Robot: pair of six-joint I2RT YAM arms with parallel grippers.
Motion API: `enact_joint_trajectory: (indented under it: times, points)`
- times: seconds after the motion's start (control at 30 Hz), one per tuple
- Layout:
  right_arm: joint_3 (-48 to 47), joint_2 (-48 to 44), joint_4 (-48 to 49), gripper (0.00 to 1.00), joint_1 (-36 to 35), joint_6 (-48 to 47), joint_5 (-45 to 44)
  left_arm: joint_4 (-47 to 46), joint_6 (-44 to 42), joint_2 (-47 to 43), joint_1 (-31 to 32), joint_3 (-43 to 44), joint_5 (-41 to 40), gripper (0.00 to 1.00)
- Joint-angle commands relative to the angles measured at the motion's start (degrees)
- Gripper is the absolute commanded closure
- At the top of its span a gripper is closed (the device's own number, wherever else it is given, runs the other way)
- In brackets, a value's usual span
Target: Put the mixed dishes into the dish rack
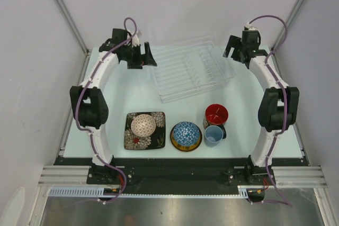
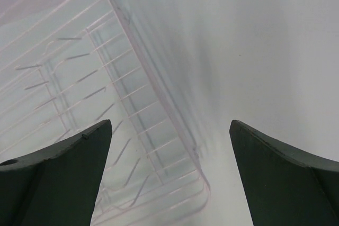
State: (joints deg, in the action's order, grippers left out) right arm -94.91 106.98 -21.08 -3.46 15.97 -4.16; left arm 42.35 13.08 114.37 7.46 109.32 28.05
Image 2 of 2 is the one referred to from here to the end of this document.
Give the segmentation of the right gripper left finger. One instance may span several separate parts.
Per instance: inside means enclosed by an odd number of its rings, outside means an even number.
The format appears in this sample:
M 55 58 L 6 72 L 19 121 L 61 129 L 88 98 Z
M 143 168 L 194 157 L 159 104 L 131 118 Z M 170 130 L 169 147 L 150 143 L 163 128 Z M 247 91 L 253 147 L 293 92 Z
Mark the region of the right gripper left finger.
M 112 139 L 103 120 L 1 163 L 1 225 L 90 225 Z

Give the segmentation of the white wire dish rack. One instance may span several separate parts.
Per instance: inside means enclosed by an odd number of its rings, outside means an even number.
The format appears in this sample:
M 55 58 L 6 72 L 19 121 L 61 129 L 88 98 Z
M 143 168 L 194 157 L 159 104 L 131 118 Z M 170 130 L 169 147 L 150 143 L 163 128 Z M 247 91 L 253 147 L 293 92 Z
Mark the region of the white wire dish rack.
M 102 120 L 91 225 L 192 225 L 210 198 L 196 139 L 115 0 L 1 0 L 1 161 Z

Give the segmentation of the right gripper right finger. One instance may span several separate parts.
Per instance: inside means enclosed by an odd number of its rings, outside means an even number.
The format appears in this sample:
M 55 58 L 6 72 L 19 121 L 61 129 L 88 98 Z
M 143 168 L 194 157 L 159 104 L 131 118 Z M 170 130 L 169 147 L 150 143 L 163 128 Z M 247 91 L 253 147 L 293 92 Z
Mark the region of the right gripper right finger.
M 254 225 L 338 225 L 338 162 L 233 120 L 232 148 Z

